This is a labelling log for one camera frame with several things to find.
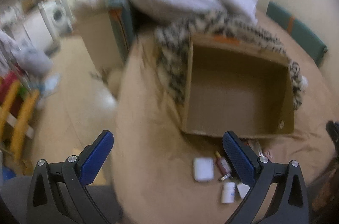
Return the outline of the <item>pink perfume bottle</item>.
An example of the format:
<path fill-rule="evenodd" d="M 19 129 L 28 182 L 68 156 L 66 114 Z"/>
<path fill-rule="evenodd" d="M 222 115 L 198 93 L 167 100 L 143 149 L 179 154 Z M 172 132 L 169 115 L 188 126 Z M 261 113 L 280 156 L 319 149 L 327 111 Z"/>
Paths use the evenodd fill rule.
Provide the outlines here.
<path fill-rule="evenodd" d="M 218 151 L 215 151 L 215 157 L 215 163 L 221 173 L 220 181 L 223 182 L 224 180 L 230 178 L 232 169 L 228 164 L 226 158 L 224 158 L 224 156 L 222 156 Z"/>

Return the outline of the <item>white charger plug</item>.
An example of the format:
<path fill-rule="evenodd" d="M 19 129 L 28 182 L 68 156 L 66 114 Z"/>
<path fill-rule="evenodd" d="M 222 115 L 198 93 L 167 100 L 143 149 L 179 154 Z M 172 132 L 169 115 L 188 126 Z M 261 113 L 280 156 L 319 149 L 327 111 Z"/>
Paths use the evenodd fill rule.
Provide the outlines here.
<path fill-rule="evenodd" d="M 237 184 L 237 190 L 238 190 L 240 198 L 244 199 L 246 197 L 247 193 L 250 190 L 250 186 L 247 186 L 244 183 L 238 183 Z"/>

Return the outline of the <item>white pill bottle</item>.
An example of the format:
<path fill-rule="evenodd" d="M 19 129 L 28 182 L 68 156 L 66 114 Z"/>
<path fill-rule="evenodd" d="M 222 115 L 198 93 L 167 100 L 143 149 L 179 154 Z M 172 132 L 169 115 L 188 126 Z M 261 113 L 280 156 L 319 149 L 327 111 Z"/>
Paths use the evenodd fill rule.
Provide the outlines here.
<path fill-rule="evenodd" d="M 236 189 L 236 184 L 234 182 L 226 182 L 223 184 L 222 195 L 221 195 L 222 204 L 234 203 L 235 189 Z"/>

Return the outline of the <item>white earbuds case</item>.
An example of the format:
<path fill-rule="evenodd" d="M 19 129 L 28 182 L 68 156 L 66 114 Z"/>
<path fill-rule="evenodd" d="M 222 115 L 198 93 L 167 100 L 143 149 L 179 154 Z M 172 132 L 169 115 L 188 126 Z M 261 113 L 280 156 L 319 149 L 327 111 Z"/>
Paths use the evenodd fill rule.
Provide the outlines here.
<path fill-rule="evenodd" d="M 199 183 L 214 179 L 214 161 L 211 157 L 196 157 L 193 160 L 194 180 Z"/>

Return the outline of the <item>brown cardboard box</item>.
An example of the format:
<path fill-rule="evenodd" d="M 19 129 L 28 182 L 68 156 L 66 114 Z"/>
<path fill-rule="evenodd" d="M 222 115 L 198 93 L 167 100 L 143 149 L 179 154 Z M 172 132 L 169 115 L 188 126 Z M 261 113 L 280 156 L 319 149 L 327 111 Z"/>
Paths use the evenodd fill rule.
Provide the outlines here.
<path fill-rule="evenodd" d="M 273 138 L 294 131 L 288 57 L 216 35 L 190 36 L 182 131 Z"/>

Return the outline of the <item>teal cushion with orange stripe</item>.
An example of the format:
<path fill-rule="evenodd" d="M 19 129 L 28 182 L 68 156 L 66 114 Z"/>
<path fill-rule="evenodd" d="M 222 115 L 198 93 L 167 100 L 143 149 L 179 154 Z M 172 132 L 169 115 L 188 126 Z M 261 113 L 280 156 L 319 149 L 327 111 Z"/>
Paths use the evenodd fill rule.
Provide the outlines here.
<path fill-rule="evenodd" d="M 273 1 L 269 2 L 266 15 L 283 28 L 315 64 L 320 66 L 328 47 L 307 25 Z"/>

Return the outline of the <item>white plastic bag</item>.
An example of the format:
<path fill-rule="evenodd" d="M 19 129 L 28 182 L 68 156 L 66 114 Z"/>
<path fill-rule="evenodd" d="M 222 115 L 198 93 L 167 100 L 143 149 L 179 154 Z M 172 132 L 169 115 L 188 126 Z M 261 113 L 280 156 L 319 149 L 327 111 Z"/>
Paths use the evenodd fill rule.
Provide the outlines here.
<path fill-rule="evenodd" d="M 1 73 L 9 69 L 8 59 L 34 77 L 42 78 L 51 70 L 52 60 L 40 49 L 34 48 L 30 43 L 17 43 L 7 33 L 1 30 Z"/>

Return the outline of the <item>patterned fuzzy blanket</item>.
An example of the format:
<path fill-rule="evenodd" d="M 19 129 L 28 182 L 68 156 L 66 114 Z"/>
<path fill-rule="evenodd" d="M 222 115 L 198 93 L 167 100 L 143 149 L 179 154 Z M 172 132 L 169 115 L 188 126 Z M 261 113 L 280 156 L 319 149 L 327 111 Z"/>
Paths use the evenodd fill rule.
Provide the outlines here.
<path fill-rule="evenodd" d="M 158 64 L 166 71 L 168 88 L 175 102 L 185 101 L 185 84 L 189 56 L 190 35 L 201 33 L 239 39 L 260 48 L 287 56 L 280 38 L 248 21 L 243 14 L 229 14 L 226 10 L 210 10 L 180 18 L 168 26 L 155 29 L 155 41 L 160 47 Z"/>

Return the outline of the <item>white washing machine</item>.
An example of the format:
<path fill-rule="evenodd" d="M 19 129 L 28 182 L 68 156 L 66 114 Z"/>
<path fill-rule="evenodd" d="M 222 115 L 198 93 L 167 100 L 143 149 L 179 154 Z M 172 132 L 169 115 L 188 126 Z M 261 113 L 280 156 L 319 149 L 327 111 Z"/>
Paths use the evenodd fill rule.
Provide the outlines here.
<path fill-rule="evenodd" d="M 62 0 L 46 0 L 40 2 L 38 7 L 53 39 L 72 32 L 71 20 L 67 16 Z"/>

